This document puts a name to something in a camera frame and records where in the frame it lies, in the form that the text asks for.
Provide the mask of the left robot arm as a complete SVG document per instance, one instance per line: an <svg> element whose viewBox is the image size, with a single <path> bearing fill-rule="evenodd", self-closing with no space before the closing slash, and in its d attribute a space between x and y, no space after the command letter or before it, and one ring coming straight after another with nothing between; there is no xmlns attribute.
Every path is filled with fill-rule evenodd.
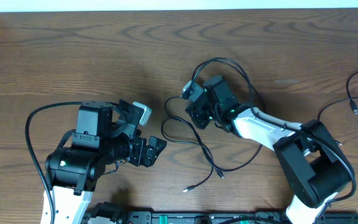
<svg viewBox="0 0 358 224"><path fill-rule="evenodd" d="M138 126L147 123L151 112L148 106L124 100L81 104L76 128L63 135L45 161L42 223L81 223L106 166L154 165L167 143L155 136L142 138Z"/></svg>

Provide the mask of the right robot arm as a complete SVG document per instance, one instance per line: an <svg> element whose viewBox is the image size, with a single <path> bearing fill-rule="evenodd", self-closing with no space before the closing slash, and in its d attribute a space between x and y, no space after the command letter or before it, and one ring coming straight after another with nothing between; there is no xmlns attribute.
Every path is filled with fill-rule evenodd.
<svg viewBox="0 0 358 224"><path fill-rule="evenodd" d="M294 192L285 215L290 223L316 223L355 173L326 126L314 119L292 123L240 103L222 76L203 85L189 81L182 90L185 111L199 129L210 122L227 133L271 149Z"/></svg>

